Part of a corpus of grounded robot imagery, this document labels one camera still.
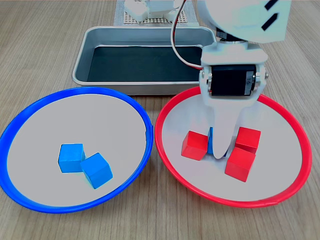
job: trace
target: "wooden table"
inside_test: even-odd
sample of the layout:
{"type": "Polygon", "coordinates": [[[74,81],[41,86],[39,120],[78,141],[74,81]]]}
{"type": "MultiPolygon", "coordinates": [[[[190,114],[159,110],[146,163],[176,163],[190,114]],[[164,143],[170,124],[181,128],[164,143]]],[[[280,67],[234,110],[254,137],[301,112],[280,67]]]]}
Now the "wooden table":
{"type": "MultiPolygon", "coordinates": [[[[25,107],[76,87],[71,74],[84,32],[113,25],[111,0],[0,1],[0,131],[25,107]]],[[[268,208],[238,209],[203,199],[169,173],[156,147],[125,191],[95,208],[43,214],[0,191],[1,240],[319,240],[320,1],[293,1],[285,42],[264,44],[264,94],[287,108],[311,142],[305,186],[268,208]]],[[[156,122],[168,97],[135,97],[156,122]]]]}

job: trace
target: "blue cube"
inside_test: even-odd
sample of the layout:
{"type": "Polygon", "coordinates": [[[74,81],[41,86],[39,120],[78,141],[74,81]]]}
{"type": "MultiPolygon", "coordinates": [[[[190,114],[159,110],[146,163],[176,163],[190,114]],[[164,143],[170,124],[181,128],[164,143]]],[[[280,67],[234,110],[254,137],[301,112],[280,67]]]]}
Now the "blue cube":
{"type": "Polygon", "coordinates": [[[99,188],[113,178],[109,164],[100,153],[96,153],[82,161],[81,167],[86,179],[94,189],[99,188]]]}
{"type": "Polygon", "coordinates": [[[210,154],[210,155],[214,154],[214,150],[212,147],[213,135],[214,135],[214,128],[211,126],[208,133],[208,150],[207,150],[207,154],[210,154]]]}
{"type": "Polygon", "coordinates": [[[84,146],[81,143],[62,144],[58,164],[62,173],[82,172],[80,163],[86,159],[84,146]]]}

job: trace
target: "metal tray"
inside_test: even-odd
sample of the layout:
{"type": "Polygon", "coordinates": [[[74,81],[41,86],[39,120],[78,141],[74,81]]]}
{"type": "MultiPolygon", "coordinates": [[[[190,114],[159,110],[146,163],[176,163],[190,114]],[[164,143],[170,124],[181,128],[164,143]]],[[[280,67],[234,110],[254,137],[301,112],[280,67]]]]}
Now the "metal tray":
{"type": "MultiPolygon", "coordinates": [[[[195,87],[199,71],[174,55],[170,33],[170,27],[92,27],[84,34],[72,79],[130,96],[175,95],[195,87]]],[[[209,28],[186,26],[177,28],[175,40],[181,55],[184,51],[189,61],[200,64],[201,49],[216,37],[209,28]]]]}

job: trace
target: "black tray bottom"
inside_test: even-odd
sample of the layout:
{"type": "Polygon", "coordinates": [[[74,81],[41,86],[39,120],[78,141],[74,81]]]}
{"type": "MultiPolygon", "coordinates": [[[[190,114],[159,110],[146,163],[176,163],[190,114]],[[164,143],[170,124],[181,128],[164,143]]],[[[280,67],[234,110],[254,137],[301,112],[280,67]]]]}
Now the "black tray bottom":
{"type": "MultiPolygon", "coordinates": [[[[177,47],[189,63],[201,64],[202,49],[177,47]]],[[[197,82],[199,70],[185,65],[172,47],[109,47],[94,50],[88,82],[197,82]]]]}

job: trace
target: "red cube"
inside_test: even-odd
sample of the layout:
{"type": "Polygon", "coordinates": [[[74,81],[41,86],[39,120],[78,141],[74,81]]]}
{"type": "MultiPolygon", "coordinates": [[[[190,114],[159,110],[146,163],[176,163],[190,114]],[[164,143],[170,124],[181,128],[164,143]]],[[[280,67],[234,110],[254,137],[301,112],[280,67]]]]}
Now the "red cube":
{"type": "Polygon", "coordinates": [[[226,162],[224,173],[246,182],[255,158],[254,153],[235,147],[226,162]]]}
{"type": "Polygon", "coordinates": [[[236,137],[235,146],[250,153],[256,154],[260,135],[261,132],[258,130],[240,127],[236,137]]]}
{"type": "Polygon", "coordinates": [[[208,136],[189,131],[183,140],[181,155],[183,157],[200,161],[208,150],[208,136]]]}

